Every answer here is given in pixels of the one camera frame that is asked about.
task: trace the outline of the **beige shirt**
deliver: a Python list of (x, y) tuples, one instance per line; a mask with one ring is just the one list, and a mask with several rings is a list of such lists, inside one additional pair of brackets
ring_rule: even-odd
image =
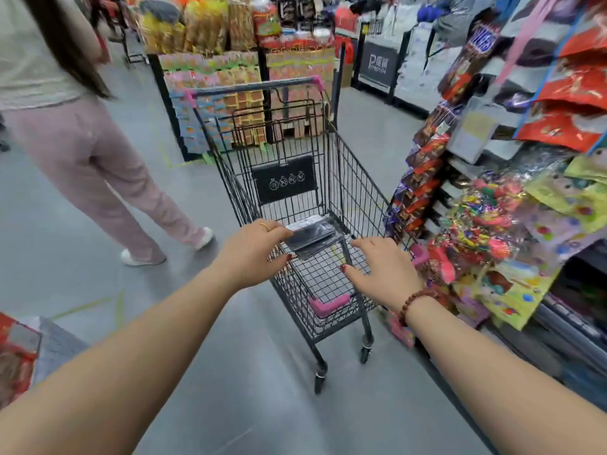
[[(83, 54), (98, 59), (101, 46), (76, 2), (57, 1)], [(0, 0), (0, 112), (60, 104), (85, 92), (59, 66), (23, 0)]]

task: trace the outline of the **wire grid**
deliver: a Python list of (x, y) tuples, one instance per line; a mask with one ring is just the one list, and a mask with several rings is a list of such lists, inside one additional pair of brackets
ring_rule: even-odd
[[(363, 253), (353, 248), (350, 242), (356, 237), (384, 236), (383, 221), (388, 201), (337, 134), (332, 123), (325, 118), (327, 113), (324, 106), (318, 106), (317, 102), (310, 100), (290, 103), (290, 108), (294, 106), (304, 107), (305, 112), (296, 112), (299, 116), (292, 118), (265, 122), (264, 128), (277, 134), (285, 124), (307, 124), (312, 126), (312, 134), (316, 133), (312, 131), (319, 130), (316, 133), (318, 135), (274, 138), (278, 141), (266, 144), (261, 149), (239, 144), (239, 140), (241, 143), (245, 140), (233, 131), (232, 139), (235, 143), (232, 146), (235, 149), (214, 153), (239, 223), (242, 225), (257, 218), (266, 218), (287, 225), (311, 215), (321, 215), (343, 233), (353, 265), (368, 272)], [(315, 127), (319, 114), (322, 116), (322, 128)], [(259, 126), (260, 123), (254, 123), (246, 128), (240, 127), (238, 132), (257, 129)], [(276, 161), (288, 162), (309, 153), (314, 156), (317, 189), (260, 205), (253, 168)], [(404, 247), (407, 249), (411, 242), (412, 238), (407, 237), (403, 241)], [(284, 252), (291, 251), (283, 243), (275, 249), (274, 257)], [(307, 333), (316, 342), (360, 318), (362, 314), (356, 300), (356, 297), (362, 296), (355, 296), (352, 284), (339, 270), (344, 263), (342, 248), (337, 242), (305, 261), (291, 260), (285, 270), (274, 278), (286, 295), (285, 303), (291, 306)], [(319, 318), (310, 306), (312, 299), (329, 303), (342, 294), (351, 294), (350, 302), (324, 318)], [(363, 306), (365, 311), (375, 307), (366, 297), (363, 298)]]

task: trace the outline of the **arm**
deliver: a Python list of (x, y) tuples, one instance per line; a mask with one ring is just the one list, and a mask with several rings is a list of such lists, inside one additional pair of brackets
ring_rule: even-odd
[(277, 222), (241, 228), (215, 262), (124, 329), (93, 346), (0, 413), (6, 455), (132, 454), (226, 302), (269, 279), (289, 255)]
[[(367, 256), (371, 274), (345, 267), (346, 276), (361, 292), (398, 313), (421, 289), (408, 253), (389, 238), (352, 244)], [(467, 326), (433, 298), (416, 300), (407, 311), (407, 323), (500, 453), (607, 452), (607, 414)]]
[(95, 30), (74, 0), (57, 0), (65, 13), (65, 20), (72, 37), (82, 53), (93, 64), (101, 57), (101, 44)]

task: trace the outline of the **caster wheel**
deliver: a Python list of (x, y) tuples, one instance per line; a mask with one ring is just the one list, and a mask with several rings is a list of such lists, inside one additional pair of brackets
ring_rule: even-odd
[(320, 394), (322, 391), (322, 386), (325, 382), (325, 377), (319, 377), (318, 375), (314, 378), (314, 394)]
[(366, 364), (369, 359), (369, 353), (371, 352), (371, 348), (365, 348), (364, 346), (360, 350), (360, 363)]

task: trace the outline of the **long dark hair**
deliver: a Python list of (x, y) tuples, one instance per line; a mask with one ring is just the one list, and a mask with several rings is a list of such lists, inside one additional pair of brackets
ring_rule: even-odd
[(82, 86), (97, 96), (112, 97), (95, 65), (83, 54), (68, 28), (67, 19), (57, 0), (23, 0), (44, 41), (55, 56), (61, 68), (68, 72)]

